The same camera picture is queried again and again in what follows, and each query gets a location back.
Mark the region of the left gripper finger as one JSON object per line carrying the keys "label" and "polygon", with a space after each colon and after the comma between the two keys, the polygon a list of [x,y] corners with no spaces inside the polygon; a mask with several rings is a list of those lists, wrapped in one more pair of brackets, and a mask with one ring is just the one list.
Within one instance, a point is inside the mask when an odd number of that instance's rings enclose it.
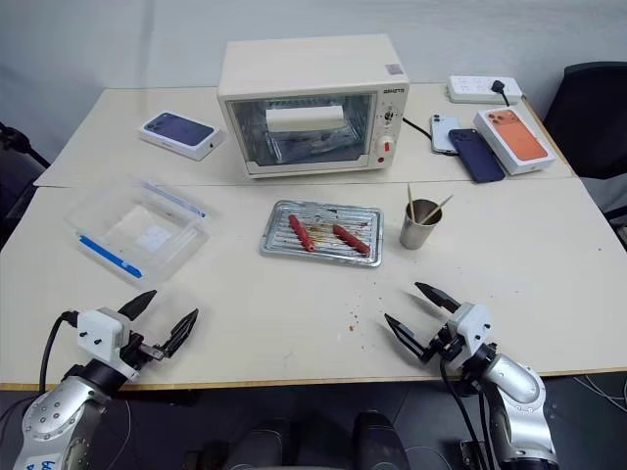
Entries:
{"label": "left gripper finger", "polygon": [[156,290],[144,292],[123,305],[118,310],[118,313],[128,318],[130,321],[134,321],[148,307],[156,295]]}
{"label": "left gripper finger", "polygon": [[172,357],[187,340],[197,321],[198,313],[199,309],[195,308],[174,325],[170,331],[170,337],[162,345],[162,353],[164,357]]}

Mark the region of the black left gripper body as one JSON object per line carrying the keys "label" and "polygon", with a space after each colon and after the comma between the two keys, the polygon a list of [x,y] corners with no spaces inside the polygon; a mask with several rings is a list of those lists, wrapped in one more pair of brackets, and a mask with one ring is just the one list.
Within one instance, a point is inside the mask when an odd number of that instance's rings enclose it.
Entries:
{"label": "black left gripper body", "polygon": [[140,371],[152,360],[161,361],[165,353],[158,346],[149,346],[143,343],[144,337],[131,331],[128,343],[121,348],[121,360],[136,371]]}

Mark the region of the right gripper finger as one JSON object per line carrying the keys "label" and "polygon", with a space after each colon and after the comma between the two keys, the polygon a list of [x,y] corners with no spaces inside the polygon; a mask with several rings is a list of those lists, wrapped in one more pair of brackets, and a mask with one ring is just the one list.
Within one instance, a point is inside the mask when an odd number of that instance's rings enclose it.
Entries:
{"label": "right gripper finger", "polygon": [[418,342],[412,331],[402,322],[392,317],[388,313],[384,318],[396,338],[421,362],[425,363],[425,348]]}
{"label": "right gripper finger", "polygon": [[456,312],[460,303],[444,291],[422,282],[415,282],[415,287],[435,306],[442,307],[448,312]]}

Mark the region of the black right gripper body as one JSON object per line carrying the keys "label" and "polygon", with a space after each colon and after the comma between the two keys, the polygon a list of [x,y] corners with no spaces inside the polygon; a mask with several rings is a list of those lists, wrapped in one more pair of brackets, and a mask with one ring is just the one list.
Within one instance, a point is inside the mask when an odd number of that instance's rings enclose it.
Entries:
{"label": "black right gripper body", "polygon": [[458,335],[454,334],[447,324],[431,339],[429,345],[423,351],[421,360],[424,363],[428,363],[436,354],[446,361],[452,361],[459,355]]}

